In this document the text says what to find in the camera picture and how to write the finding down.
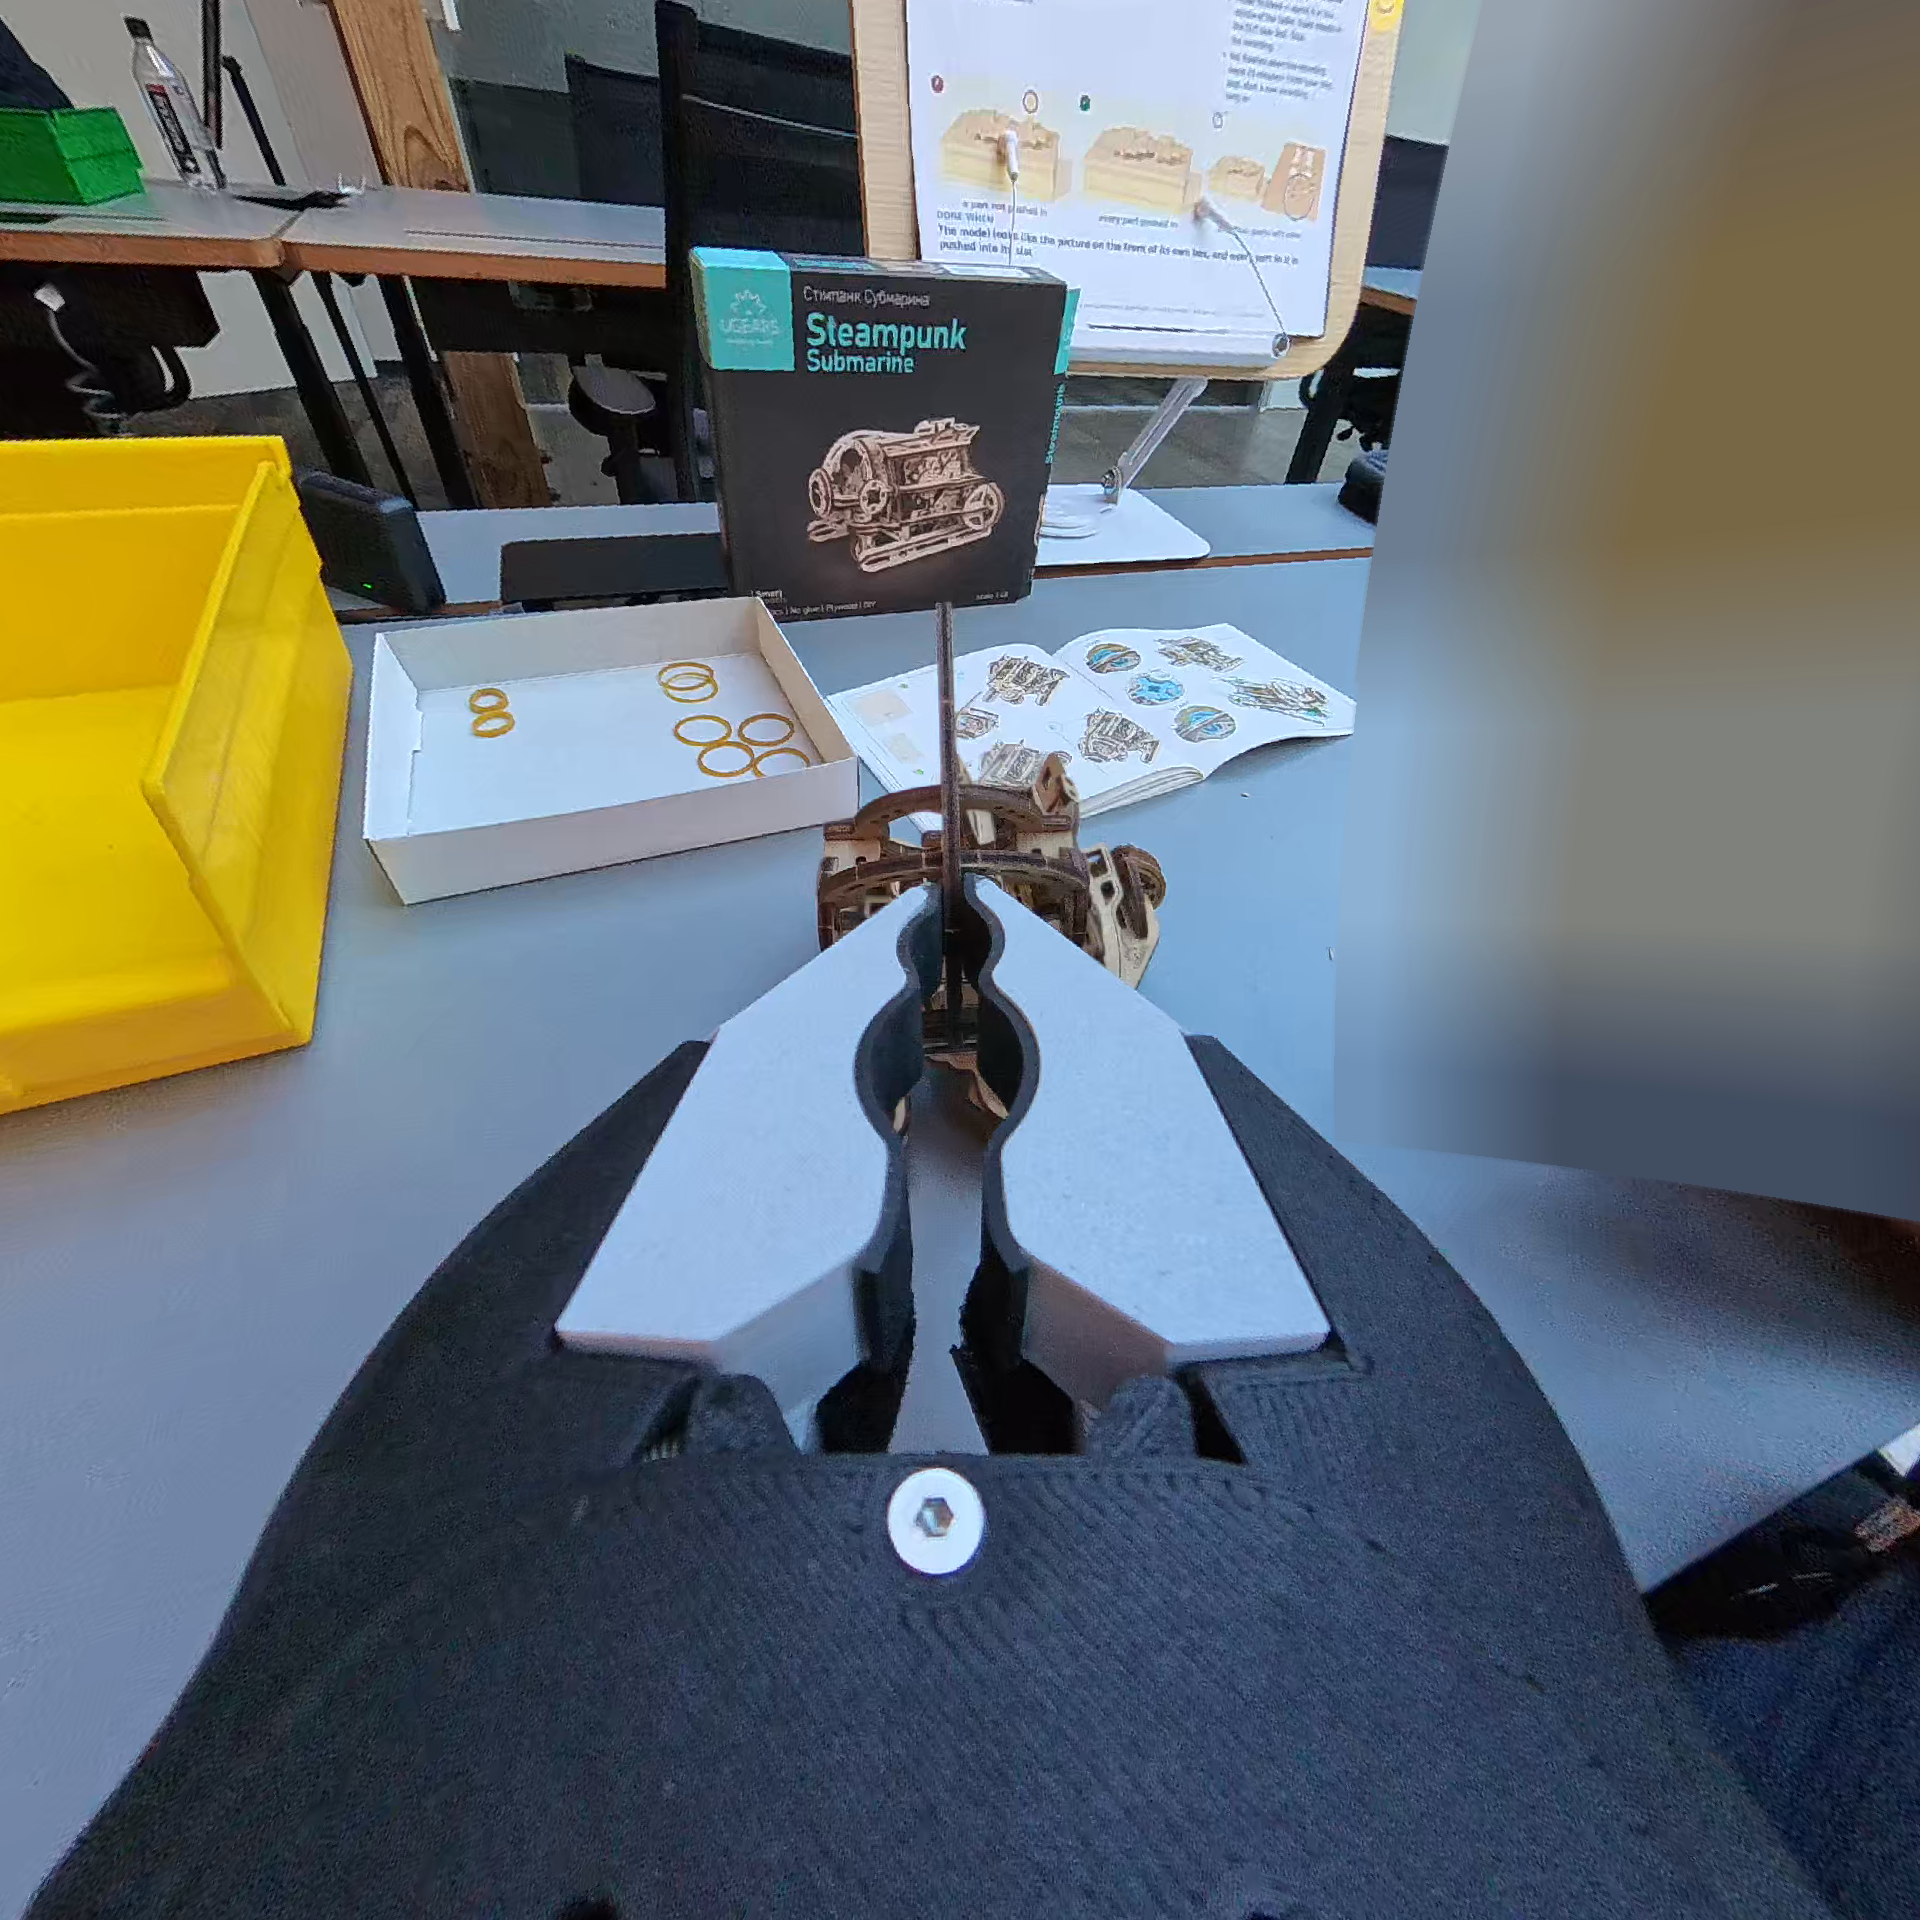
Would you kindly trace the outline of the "thin wooden model part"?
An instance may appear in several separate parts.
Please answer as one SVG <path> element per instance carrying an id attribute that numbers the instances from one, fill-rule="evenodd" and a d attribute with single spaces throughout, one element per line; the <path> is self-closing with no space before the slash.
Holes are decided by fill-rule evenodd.
<path id="1" fill-rule="evenodd" d="M 978 1046 L 978 1016 L 967 1012 L 968 957 L 974 915 L 967 897 L 964 842 L 968 814 L 963 806 L 963 766 L 957 728 L 957 648 L 954 606 L 940 601 L 935 623 L 935 702 L 939 735 L 939 895 L 940 895 L 940 972 L 943 1012 L 939 1058 L 951 1073 L 970 1068 Z"/>

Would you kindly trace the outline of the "open instruction booklet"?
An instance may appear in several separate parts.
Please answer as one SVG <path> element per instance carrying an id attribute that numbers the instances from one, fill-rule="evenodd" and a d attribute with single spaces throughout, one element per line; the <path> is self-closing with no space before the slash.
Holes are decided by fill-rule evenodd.
<path id="1" fill-rule="evenodd" d="M 1008 640 L 954 661 L 963 785 L 1029 790 L 1063 757 L 1083 819 L 1354 725 L 1352 697 L 1227 623 L 1102 631 L 1056 653 Z"/>

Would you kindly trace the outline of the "white cardboard box tray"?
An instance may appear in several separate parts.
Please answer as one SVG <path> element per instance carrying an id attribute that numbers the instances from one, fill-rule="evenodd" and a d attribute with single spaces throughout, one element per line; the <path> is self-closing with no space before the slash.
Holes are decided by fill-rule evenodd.
<path id="1" fill-rule="evenodd" d="M 735 712 L 785 708 L 812 766 L 708 780 L 655 693 L 713 661 Z M 378 631 L 362 835 L 407 904 L 824 826 L 858 803 L 855 750 L 757 597 Z"/>

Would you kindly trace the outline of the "white board stand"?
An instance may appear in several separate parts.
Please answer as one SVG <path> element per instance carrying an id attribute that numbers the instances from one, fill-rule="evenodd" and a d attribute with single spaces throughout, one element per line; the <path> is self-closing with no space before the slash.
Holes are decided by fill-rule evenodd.
<path id="1" fill-rule="evenodd" d="M 1213 559 L 1210 541 L 1140 491 L 1140 472 L 1202 396 L 1206 385 L 1206 376 L 1177 378 L 1098 487 L 1049 488 L 1041 517 L 1036 574 L 1199 565 Z"/>

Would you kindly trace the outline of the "black stool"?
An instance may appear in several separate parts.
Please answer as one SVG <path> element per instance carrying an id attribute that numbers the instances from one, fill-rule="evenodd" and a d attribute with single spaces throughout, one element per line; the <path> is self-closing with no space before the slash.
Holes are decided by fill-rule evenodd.
<path id="1" fill-rule="evenodd" d="M 681 501 L 661 399 L 640 375 L 570 363 L 566 407 L 573 420 L 604 444 L 600 472 L 622 506 Z"/>

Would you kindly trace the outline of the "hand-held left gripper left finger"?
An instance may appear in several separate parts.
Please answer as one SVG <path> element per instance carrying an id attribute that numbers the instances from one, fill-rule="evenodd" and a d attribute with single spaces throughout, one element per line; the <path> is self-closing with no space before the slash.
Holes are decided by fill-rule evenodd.
<path id="1" fill-rule="evenodd" d="M 723 1023 L 563 1308 L 579 1352 L 760 1381 L 794 1442 L 911 1347 L 895 1115 L 925 1074 L 943 909 L 920 885 Z"/>

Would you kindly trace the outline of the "black electronic device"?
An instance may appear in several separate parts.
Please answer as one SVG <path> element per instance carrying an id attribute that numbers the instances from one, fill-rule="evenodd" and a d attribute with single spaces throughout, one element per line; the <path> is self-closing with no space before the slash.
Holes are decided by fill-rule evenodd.
<path id="1" fill-rule="evenodd" d="M 413 616 L 445 610 L 448 597 L 419 511 L 402 495 L 318 469 L 296 469 L 295 493 L 329 590 Z"/>

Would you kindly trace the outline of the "green plastic bin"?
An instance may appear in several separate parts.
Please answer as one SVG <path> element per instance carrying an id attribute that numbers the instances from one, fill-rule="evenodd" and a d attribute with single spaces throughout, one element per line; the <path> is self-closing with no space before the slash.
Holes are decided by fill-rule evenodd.
<path id="1" fill-rule="evenodd" d="M 3 203 L 99 206 L 142 191 L 133 132 L 115 109 L 3 109 Z"/>

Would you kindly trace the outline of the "wood-edged background table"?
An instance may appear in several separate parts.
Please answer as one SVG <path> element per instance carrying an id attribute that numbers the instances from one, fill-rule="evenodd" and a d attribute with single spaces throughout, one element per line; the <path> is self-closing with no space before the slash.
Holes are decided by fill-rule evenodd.
<path id="1" fill-rule="evenodd" d="M 322 467 L 373 472 L 295 298 L 299 276 L 370 279 L 394 328 L 448 503 L 545 511 L 553 491 L 511 355 L 594 353 L 671 337 L 665 215 L 374 186 L 341 204 L 153 182 L 91 206 L 4 204 L 6 265 L 250 276 Z"/>

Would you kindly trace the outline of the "black model kit box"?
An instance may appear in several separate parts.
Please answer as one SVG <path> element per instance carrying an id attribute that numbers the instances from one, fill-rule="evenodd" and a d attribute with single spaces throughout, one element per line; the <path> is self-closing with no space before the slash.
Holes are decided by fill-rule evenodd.
<path id="1" fill-rule="evenodd" d="M 1033 592 L 1078 290 L 708 246 L 688 284 L 736 597 L 802 620 Z"/>

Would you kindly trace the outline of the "yellow plastic bin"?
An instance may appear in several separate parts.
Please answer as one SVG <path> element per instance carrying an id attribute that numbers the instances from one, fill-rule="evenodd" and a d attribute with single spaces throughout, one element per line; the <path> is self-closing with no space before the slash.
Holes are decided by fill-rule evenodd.
<path id="1" fill-rule="evenodd" d="M 281 438 L 3 447 L 3 1113 L 308 1045 L 352 661 Z"/>

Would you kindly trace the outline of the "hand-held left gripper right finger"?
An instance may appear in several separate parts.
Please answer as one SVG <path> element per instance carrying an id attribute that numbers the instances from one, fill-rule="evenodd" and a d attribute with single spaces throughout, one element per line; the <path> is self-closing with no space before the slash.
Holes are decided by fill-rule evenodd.
<path id="1" fill-rule="evenodd" d="M 1133 1381 L 1332 1358 L 1332 1322 L 1189 1035 L 972 876 L 981 1164 L 960 1378 L 988 1450 L 1077 1450 Z"/>

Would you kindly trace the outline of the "instruction sheet board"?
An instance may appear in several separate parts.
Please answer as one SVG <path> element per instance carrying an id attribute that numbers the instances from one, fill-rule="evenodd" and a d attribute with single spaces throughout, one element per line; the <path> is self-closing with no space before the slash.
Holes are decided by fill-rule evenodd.
<path id="1" fill-rule="evenodd" d="M 1354 325 L 1400 2 L 853 2 L 868 253 L 1077 290 L 1068 370 L 1285 381 Z"/>

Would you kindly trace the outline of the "clear water bottle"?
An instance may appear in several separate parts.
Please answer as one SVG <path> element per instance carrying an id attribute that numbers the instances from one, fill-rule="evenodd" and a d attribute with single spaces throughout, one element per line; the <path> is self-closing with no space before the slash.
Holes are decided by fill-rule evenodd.
<path id="1" fill-rule="evenodd" d="M 180 67 L 158 46 L 145 17 L 123 19 L 133 42 L 133 77 L 157 135 L 186 186 L 220 191 L 223 163 Z"/>

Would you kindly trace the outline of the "group of yellow rubber bands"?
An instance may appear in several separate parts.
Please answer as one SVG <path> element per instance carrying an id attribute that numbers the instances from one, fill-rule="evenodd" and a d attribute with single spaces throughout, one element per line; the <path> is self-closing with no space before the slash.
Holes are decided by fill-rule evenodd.
<path id="1" fill-rule="evenodd" d="M 812 766 L 801 721 L 787 708 L 730 712 L 716 663 L 674 658 L 650 669 L 652 691 L 676 708 L 673 741 L 708 780 L 764 779 L 776 764 Z"/>

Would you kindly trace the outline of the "wooden submarine model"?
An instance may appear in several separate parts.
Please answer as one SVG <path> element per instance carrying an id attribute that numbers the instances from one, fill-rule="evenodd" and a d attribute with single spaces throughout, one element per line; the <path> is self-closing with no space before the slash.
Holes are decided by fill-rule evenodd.
<path id="1" fill-rule="evenodd" d="M 988 1173 L 1061 1176 L 1114 1148 L 1138 1173 L 1208 1101 L 1189 1039 L 1138 995 L 1164 876 L 1140 849 L 1080 846 L 1061 754 L 1029 786 L 959 782 L 878 798 L 824 829 L 822 948 L 876 924 L 876 958 L 832 991 L 827 1045 L 851 1046 L 856 1116 L 887 1181 L 931 1068 L 968 1071 L 990 1116 Z"/>

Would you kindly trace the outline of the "flat black pad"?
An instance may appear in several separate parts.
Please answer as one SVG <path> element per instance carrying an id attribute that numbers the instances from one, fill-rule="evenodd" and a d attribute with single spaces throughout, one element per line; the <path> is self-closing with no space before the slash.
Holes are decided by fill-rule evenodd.
<path id="1" fill-rule="evenodd" d="M 512 541 L 499 555 L 505 608 L 661 606 L 733 595 L 719 534 L 633 534 Z"/>

